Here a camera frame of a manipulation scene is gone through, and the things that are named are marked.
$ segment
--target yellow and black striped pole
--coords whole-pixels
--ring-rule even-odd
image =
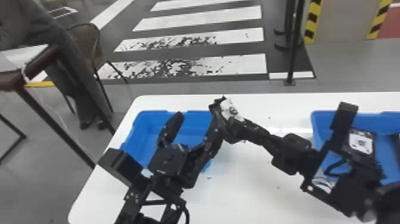
[[[310,2],[307,22],[305,23],[305,33],[304,33],[305,44],[314,43],[323,1],[324,0],[311,0]]]
[[[375,39],[378,37],[380,27],[386,18],[386,14],[390,8],[393,0],[381,0],[374,21],[372,22],[371,29],[368,32],[367,39]]]

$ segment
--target white stripe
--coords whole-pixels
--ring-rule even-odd
[[[196,7],[200,5],[212,5],[226,2],[238,2],[245,0],[173,0],[157,2],[151,11],[173,10],[176,8]]]
[[[224,30],[217,32],[191,33],[186,35],[159,36],[123,40],[114,52],[170,49],[189,46],[248,43],[264,40],[263,28]]]
[[[134,0],[118,0],[106,8],[103,12],[98,14],[90,22],[96,25],[99,29],[102,29],[107,25],[113,18],[115,18],[120,12],[122,12],[128,5]]]
[[[399,3],[391,3],[390,8],[397,8],[400,7],[400,2]]]
[[[41,82],[41,81],[45,80],[46,78],[47,78],[47,73],[45,71],[42,71],[39,74],[37,74],[37,76],[35,76],[33,79],[31,79],[29,81],[29,83],[31,83],[31,82]]]
[[[189,60],[169,59],[113,63],[129,78],[171,76],[221,76],[230,74],[266,74],[265,54],[204,57]],[[99,69],[101,79],[118,79],[107,64]]]
[[[242,7],[228,10],[145,18],[140,21],[133,31],[165,29],[181,26],[196,26],[202,24],[254,20],[260,18],[261,7],[256,5],[252,7]]]
[[[270,79],[286,79],[288,77],[287,72],[275,72],[275,73],[270,73]],[[295,71],[293,73],[293,78],[294,79],[302,79],[302,78],[313,78],[313,72],[312,71]]]

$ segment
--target stanchion post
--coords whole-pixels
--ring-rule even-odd
[[[301,21],[303,18],[304,4],[305,0],[299,0],[297,4],[295,31],[294,31],[294,37],[292,39],[292,49],[290,52],[289,71],[287,73],[287,79],[284,81],[285,86],[296,85],[295,81],[293,80],[293,72],[295,69],[297,45],[298,45],[298,40],[300,38]]]

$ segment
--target black pole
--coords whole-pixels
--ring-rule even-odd
[[[285,20],[284,20],[284,24],[283,24],[283,30],[281,31],[279,28],[274,29],[274,34],[277,36],[284,35],[287,31],[290,1],[292,1],[292,0],[286,0]]]
[[[42,106],[24,89],[23,86],[15,88],[15,92],[32,108],[64,142],[92,169],[95,162],[79,147],[79,145],[58,125],[58,123],[43,109]]]
[[[2,114],[0,114],[0,120],[7,125],[10,129],[12,129],[15,133],[19,135],[18,139],[12,143],[12,145],[4,152],[2,156],[0,156],[0,162],[24,139],[26,139],[26,135],[17,127],[15,127],[9,120],[7,120]]]
[[[9,120],[7,120],[2,114],[0,114],[0,120],[5,123],[10,129],[12,129],[19,136],[26,138],[26,135],[17,127],[15,127]]]
[[[287,21],[285,23],[286,42],[289,43],[293,34],[293,13],[295,12],[296,0],[287,0],[286,14]]]
[[[296,24],[295,24],[295,33],[292,40],[292,50],[290,53],[290,62],[289,62],[289,71],[287,73],[287,79],[285,80],[286,86],[294,86],[296,83],[293,81],[293,72],[295,69],[295,61],[296,61],[296,54],[297,54],[297,44],[300,38],[300,29],[301,29],[301,21],[303,19],[303,12],[304,12],[304,4],[305,0],[299,0],[297,4],[297,11],[296,11]]]

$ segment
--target cable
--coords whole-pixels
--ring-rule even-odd
[[[337,161],[337,162],[331,164],[331,165],[328,166],[328,168],[324,171],[324,175],[325,175],[325,176],[333,176],[333,177],[336,177],[336,178],[341,177],[341,176],[343,175],[342,173],[340,173],[340,174],[339,174],[339,173],[331,173],[331,171],[332,171],[333,169],[335,169],[335,168],[337,168],[337,167],[339,167],[339,166],[345,164],[345,163],[346,163],[346,160],[345,160],[344,158],[342,158],[341,160],[339,160],[339,161]]]
[[[46,104],[45,101],[43,100],[42,96],[41,96],[36,90],[34,90],[33,88],[31,88],[31,90],[32,90],[32,91],[35,93],[35,95],[39,98],[40,103],[42,103],[45,107],[47,107],[49,110],[51,110],[53,113],[55,113],[55,114],[57,115],[57,117],[59,118],[59,120],[60,120],[60,122],[61,122],[61,124],[62,124],[62,127],[63,127],[64,130],[71,136],[72,134],[71,134],[71,132],[70,132],[70,130],[69,130],[67,124],[65,123],[63,117],[62,117],[57,111],[55,111],[54,108],[52,108],[51,106],[49,106],[48,104]],[[87,154],[89,154],[90,157],[94,158],[94,156],[90,153],[90,151],[89,151],[86,147],[84,147],[84,146],[79,142],[78,137],[75,136],[75,135],[73,135],[73,136],[74,136],[74,140],[75,140],[76,143],[79,145],[79,147],[81,147],[82,149],[84,149],[84,151],[85,151]]]
[[[188,209],[187,209],[186,207],[183,207],[182,209],[183,209],[183,212],[184,212],[184,214],[185,214],[185,216],[186,216],[185,224],[189,224],[189,223],[190,223],[190,214],[189,214],[189,211],[188,211]]]

